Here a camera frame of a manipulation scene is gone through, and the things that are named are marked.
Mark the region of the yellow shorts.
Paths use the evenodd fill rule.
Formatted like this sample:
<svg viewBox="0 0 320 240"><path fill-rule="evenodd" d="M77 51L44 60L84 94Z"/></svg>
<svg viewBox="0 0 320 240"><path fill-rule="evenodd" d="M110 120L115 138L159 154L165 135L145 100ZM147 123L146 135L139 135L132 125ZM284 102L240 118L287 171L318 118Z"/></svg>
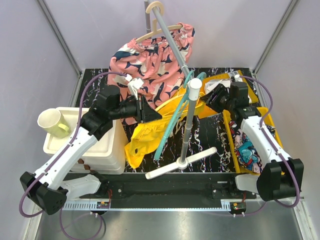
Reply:
<svg viewBox="0 0 320 240"><path fill-rule="evenodd" d="M162 119L139 123L135 127L130 142L124 147L127 162L133 169L141 165L145 155L157 150L185 93L186 90L181 88L169 100L156 107L155 110L162 115Z"/></svg>

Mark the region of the teal plastic hanger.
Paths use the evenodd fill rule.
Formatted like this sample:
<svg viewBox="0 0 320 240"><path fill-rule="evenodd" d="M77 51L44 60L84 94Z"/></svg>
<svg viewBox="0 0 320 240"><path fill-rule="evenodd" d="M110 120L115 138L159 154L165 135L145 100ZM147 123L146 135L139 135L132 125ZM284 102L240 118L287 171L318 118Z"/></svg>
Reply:
<svg viewBox="0 0 320 240"><path fill-rule="evenodd" d="M176 96L179 100L177 107L173 114L170 115L170 121L168 122L167 128L164 135L159 143L159 146L154 154L154 160L158 161L162 154L170 134L172 133L175 125L187 116L185 123L185 130L187 130L188 119L190 119L190 127L192 128L193 116L198 115L204 108L204 104L200 102L200 97L204 96L204 91L201 90L203 80L207 77L205 72L201 72L197 77L194 77L194 71L191 70L184 80L184 84L181 88L182 91L178 91Z"/></svg>

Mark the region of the comic print shorts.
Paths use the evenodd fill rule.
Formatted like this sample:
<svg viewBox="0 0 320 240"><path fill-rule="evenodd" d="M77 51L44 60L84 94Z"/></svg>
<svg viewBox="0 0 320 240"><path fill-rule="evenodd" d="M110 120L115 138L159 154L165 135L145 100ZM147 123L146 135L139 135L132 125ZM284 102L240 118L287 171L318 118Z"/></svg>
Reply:
<svg viewBox="0 0 320 240"><path fill-rule="evenodd" d="M260 174L263 170L263 165L252 141L237 126L235 121L229 121L228 126L234 145L234 153L239 165L252 173Z"/></svg>

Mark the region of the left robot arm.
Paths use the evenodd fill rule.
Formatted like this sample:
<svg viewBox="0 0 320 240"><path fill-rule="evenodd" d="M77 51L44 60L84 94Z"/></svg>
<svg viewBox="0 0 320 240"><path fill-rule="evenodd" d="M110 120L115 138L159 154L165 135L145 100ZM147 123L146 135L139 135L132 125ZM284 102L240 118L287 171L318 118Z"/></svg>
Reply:
<svg viewBox="0 0 320 240"><path fill-rule="evenodd" d="M20 183L24 193L19 202L22 216L25 198L41 208L48 215L53 215L65 205L66 201L93 194L103 198L108 193L108 186L95 171L72 180L65 180L75 163L113 127L114 120L135 118L139 123L149 123L162 119L145 96L132 96L120 100L120 89L107 85L96 102L85 114L80 113L76 128L67 141L41 168L34 173L24 172Z"/></svg>

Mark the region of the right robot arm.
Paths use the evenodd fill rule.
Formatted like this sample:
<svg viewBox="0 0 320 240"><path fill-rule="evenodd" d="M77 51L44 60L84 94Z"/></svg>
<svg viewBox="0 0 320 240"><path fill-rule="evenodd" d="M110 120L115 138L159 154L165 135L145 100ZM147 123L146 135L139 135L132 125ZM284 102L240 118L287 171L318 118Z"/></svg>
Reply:
<svg viewBox="0 0 320 240"><path fill-rule="evenodd" d="M211 92L200 98L217 113L228 111L237 126L257 150L263 165L260 175L240 174L227 185L228 195L239 198L245 191L256 193L265 201L279 202L295 197L300 199L304 164L293 159L271 135L255 106L249 104L246 83L235 81L226 88L219 83Z"/></svg>

